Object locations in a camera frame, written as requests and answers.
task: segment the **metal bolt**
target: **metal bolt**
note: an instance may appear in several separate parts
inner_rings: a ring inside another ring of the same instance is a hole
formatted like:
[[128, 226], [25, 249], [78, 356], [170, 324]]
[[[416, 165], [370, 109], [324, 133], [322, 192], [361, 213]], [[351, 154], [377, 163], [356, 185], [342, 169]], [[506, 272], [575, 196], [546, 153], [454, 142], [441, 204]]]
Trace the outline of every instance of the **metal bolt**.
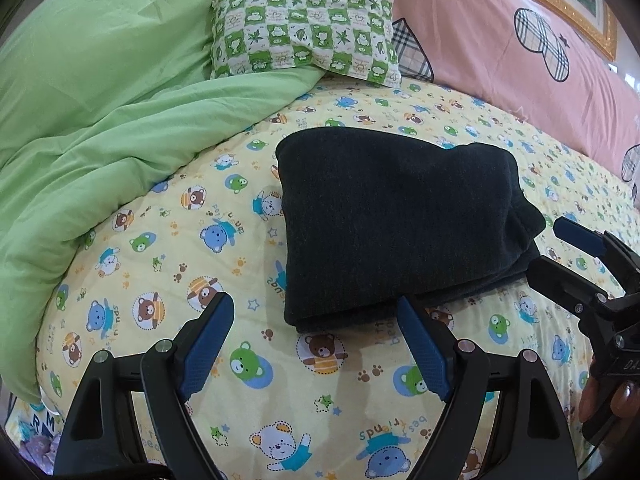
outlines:
[[469, 341], [469, 339], [461, 339], [458, 341], [458, 348], [460, 348], [460, 351], [471, 354], [471, 352], [476, 349], [476, 345], [473, 341]]
[[529, 361], [530, 363], [535, 363], [538, 360], [538, 354], [528, 348], [522, 353], [522, 357], [524, 357], [525, 361]]
[[159, 352], [168, 352], [174, 344], [170, 339], [162, 339], [156, 343], [156, 350]]
[[96, 352], [94, 355], [94, 361], [96, 363], [103, 363], [108, 358], [109, 358], [109, 352], [107, 352], [106, 350], [100, 350], [99, 352]]

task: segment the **green duvet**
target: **green duvet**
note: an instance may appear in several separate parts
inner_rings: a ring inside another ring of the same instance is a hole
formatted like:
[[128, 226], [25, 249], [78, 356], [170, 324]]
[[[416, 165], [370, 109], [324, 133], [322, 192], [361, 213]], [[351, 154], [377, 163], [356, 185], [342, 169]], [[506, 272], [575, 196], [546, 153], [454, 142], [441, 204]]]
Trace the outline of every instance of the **green duvet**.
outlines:
[[323, 74], [209, 80], [210, 1], [47, 0], [0, 50], [0, 375], [24, 400], [78, 238]]

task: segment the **black folded cloth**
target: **black folded cloth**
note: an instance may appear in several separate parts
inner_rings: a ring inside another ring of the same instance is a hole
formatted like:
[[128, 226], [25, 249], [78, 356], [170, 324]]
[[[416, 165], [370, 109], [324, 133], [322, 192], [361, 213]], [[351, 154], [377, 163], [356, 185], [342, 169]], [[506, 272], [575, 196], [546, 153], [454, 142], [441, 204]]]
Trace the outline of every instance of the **black folded cloth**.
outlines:
[[391, 317], [524, 275], [545, 220], [511, 153], [444, 150], [359, 128], [311, 128], [276, 147], [287, 225], [284, 318], [299, 332]]

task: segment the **pink pillow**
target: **pink pillow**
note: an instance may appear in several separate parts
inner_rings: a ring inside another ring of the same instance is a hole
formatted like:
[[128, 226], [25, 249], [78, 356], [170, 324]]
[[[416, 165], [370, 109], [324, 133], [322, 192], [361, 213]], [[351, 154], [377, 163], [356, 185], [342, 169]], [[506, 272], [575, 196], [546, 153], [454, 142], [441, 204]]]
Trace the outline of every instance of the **pink pillow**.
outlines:
[[436, 83], [508, 111], [621, 175], [625, 152], [640, 143], [640, 101], [561, 18], [530, 0], [395, 0], [400, 18]]

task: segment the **plaid pillow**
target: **plaid pillow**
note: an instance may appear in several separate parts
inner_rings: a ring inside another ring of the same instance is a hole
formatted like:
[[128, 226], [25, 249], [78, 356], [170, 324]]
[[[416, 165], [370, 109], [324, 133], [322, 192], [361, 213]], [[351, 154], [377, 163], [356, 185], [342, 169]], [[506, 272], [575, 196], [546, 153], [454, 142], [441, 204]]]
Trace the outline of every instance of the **plaid pillow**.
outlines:
[[211, 78], [314, 64], [399, 88], [393, 0], [213, 0]]

